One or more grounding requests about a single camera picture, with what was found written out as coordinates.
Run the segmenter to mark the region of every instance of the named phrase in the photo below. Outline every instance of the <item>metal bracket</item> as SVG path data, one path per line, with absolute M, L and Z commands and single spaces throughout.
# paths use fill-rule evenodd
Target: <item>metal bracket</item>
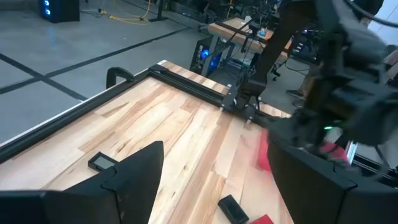
M 129 82 L 134 82 L 135 78 L 134 75 L 128 72 L 124 68 L 120 67 L 112 67 L 108 69 L 106 73 L 106 88 L 111 88 L 112 86 L 116 85 L 116 77 L 121 77 L 126 79 Z

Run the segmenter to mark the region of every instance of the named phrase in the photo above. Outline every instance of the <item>black floor line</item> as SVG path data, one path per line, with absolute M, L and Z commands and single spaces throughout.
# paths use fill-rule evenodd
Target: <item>black floor line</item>
M 28 79 L 28 80 L 24 80 L 24 81 L 17 82 L 17 83 L 8 85 L 8 86 L 1 87 L 0 88 L 0 94 L 5 94 L 5 93 L 8 93 L 8 92 L 17 90 L 17 89 L 22 88 L 22 87 L 24 87 L 26 85 L 41 81 L 41 79 L 42 78 L 33 77 L 33 78 Z
M 87 100 L 87 97 L 85 97 L 85 96 L 83 96 L 83 95 L 81 95 L 81 94 L 79 94 L 79 93 L 77 93 L 77 92 L 75 92 L 75 91 L 73 91 L 73 90 L 71 90 L 71 89 L 69 89 L 69 88 L 67 88 L 67 87 L 65 87 L 65 86 L 53 81 L 53 80 L 51 80 L 48 77 L 45 77 L 44 75 L 40 74 L 39 72 L 36 72 L 35 70 L 33 70 L 33 69 L 29 68 L 29 67 L 26 67 L 25 65 L 15 61 L 12 58 L 9 58 L 9 57 L 7 57 L 7 56 L 5 56 L 3 54 L 0 54 L 0 60 L 2 60 L 4 62 L 6 62 L 6 63 L 18 68 L 19 70 L 22 70 L 22 71 L 28 73 L 29 75 L 32 75 L 34 78 L 37 79 L 34 82 L 43 81 L 44 83 L 46 83 L 46 84 L 48 84 L 48 85 L 50 85 L 50 86 L 52 86 L 52 87 L 54 87 L 54 88 L 56 88 L 56 89 L 58 89 L 58 90 L 60 90 L 62 92 L 68 94 L 69 96 L 71 96 L 71 97 L 73 97 L 75 99 Z M 19 83 L 20 87 L 25 86 L 25 84 L 22 84 L 22 83 Z
M 104 55 L 101 55 L 101 56 L 99 56 L 99 57 L 95 57 L 95 58 L 93 58 L 93 59 L 89 59 L 89 60 L 87 60 L 87 61 L 77 63 L 77 64 L 75 64 L 75 65 L 71 65 L 71 66 L 66 67 L 66 68 L 61 68 L 60 70 L 56 70 L 56 71 L 54 71 L 54 72 L 50 72 L 50 73 L 46 74 L 45 76 L 46 76 L 47 78 L 52 78 L 52 77 L 55 77 L 55 76 L 57 76 L 57 75 L 61 75 L 61 74 L 65 73 L 65 72 L 69 72 L 69 71 L 71 71 L 71 70 L 74 70 L 74 69 L 76 69 L 76 68 L 80 68 L 80 67 L 83 67 L 83 66 L 85 66 L 85 65 L 89 65 L 89 64 L 91 64 L 91 63 L 97 62 L 97 61 L 99 61 L 99 60 L 102 60 L 102 59 L 106 59 L 106 58 L 108 58 L 108 57 L 115 56 L 115 55 L 117 55 L 117 54 L 126 52 L 126 51 L 131 50 L 131 49 L 135 49 L 136 47 L 140 47 L 140 46 L 142 46 L 142 45 L 149 44 L 149 43 L 151 43 L 151 42 L 153 42 L 153 41 L 155 41 L 155 40 L 160 40 L 160 39 L 163 39 L 163 38 L 165 38 L 165 37 L 169 37 L 169 36 L 171 36 L 171 35 L 177 34 L 177 33 L 179 33 L 179 32 L 183 32 L 183 31 L 188 30 L 188 29 L 191 29 L 191 28 L 186 27 L 186 28 L 183 28 L 183 29 L 179 29 L 179 30 L 173 31 L 173 32 L 171 32 L 171 33 L 169 33 L 169 34 L 162 35 L 162 36 L 160 36 L 160 37 L 155 37 L 155 38 L 153 38 L 153 39 L 149 39 L 149 40 L 143 41 L 143 42 L 141 42 L 141 43 L 134 44 L 134 45 L 132 45 L 132 46 L 129 46 L 129 47 L 126 47 L 126 48 L 123 48 L 123 49 L 120 49 L 120 50 L 117 50 L 117 51 L 114 51 L 114 52 L 111 52 L 111 53 L 108 53 L 108 54 L 104 54 Z
M 138 5 L 136 5 L 136 4 L 134 4 L 134 3 L 131 3 L 131 2 L 128 2 L 128 1 L 123 1 L 123 2 L 125 2 L 125 3 L 127 3 L 127 4 L 130 4 L 130 5 L 132 5 L 132 6 L 136 6 L 137 8 L 140 8 L 140 9 L 143 9 L 143 10 L 147 10 L 146 8 L 144 8 L 144 7 L 141 7 L 141 6 L 138 6 Z M 173 22 L 175 22 L 175 23 L 177 23 L 177 24 L 180 24 L 180 25 L 183 25 L 183 26 L 185 26 L 185 27 L 189 27 L 189 26 L 187 26 L 187 25 L 185 25 L 185 24 L 182 24 L 181 22 L 177 22 L 177 21 L 175 21 L 175 20 L 173 20 L 173 19 L 170 19 L 169 17 L 167 18 L 168 20 L 170 20 L 170 21 L 173 21 Z

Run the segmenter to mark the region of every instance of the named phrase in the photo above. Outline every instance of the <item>wooden tabletop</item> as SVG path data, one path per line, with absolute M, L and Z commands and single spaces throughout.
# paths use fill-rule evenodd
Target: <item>wooden tabletop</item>
M 224 23 L 229 25 L 229 26 L 235 27 L 237 29 L 241 28 L 245 24 L 244 20 L 240 19 L 240 18 L 230 19 L 230 20 L 225 21 Z M 249 29 L 249 26 L 246 26 L 246 27 L 243 27 L 242 31 L 246 32 L 248 29 Z M 232 35 L 235 33 L 234 31 L 232 31 L 230 29 L 227 29 L 227 28 L 224 28 L 224 27 L 221 27 L 221 26 L 219 26 L 219 25 L 217 25 L 215 23 L 210 24 L 208 26 L 208 30 L 209 30 L 209 33 L 211 33 L 213 35 L 216 35 L 218 37 L 221 37 L 223 39 L 227 39 L 227 40 L 229 38 L 231 38 Z M 261 36 L 258 36 L 258 37 L 262 38 L 262 39 L 265 39 L 265 40 L 268 40 L 268 39 L 270 39 L 272 37 L 273 33 L 274 32 L 271 31 L 271 30 L 266 30 L 266 36 L 265 37 L 261 37 Z M 243 45 L 245 39 L 246 39 L 246 37 L 244 35 L 236 34 L 231 41 L 234 44 Z M 291 44 L 292 44 L 292 42 L 289 41 L 286 44 L 285 49 L 288 50 Z M 251 49 L 251 51 L 253 51 L 255 53 L 261 54 L 261 52 L 262 52 L 262 50 L 264 49 L 265 46 L 266 46 L 265 44 L 262 44 L 259 41 L 254 40 L 253 43 L 250 46 L 250 49 Z M 279 59 L 285 60 L 287 58 L 288 58 L 287 53 L 282 52 L 280 54 Z
M 171 71 L 220 93 L 225 86 L 170 62 Z M 262 105 L 275 116 L 288 116 Z M 149 223 L 229 223 L 218 201 L 231 194 L 253 221 L 292 223 L 270 172 L 257 168 L 262 129 L 148 78 L 0 164 L 0 189 L 67 189 L 95 174 L 98 151 L 121 161 L 164 142 L 165 160 Z

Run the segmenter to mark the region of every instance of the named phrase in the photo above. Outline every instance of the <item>blue light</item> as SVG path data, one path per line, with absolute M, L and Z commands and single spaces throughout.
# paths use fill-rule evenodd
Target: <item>blue light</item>
M 207 56 L 209 56 L 209 50 L 208 50 L 208 49 L 203 50 L 203 51 L 200 53 L 200 58 L 201 58 L 201 59 L 207 58 Z

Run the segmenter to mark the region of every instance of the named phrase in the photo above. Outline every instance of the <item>black plastic stand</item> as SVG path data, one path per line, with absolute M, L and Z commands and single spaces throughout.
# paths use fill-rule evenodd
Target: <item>black plastic stand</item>
M 157 17 L 153 19 L 148 19 L 149 22 L 156 22 L 156 21 L 164 21 L 168 19 L 167 17 L 162 17 L 162 12 L 163 12 L 163 1 L 159 1 L 159 9 L 157 10 Z

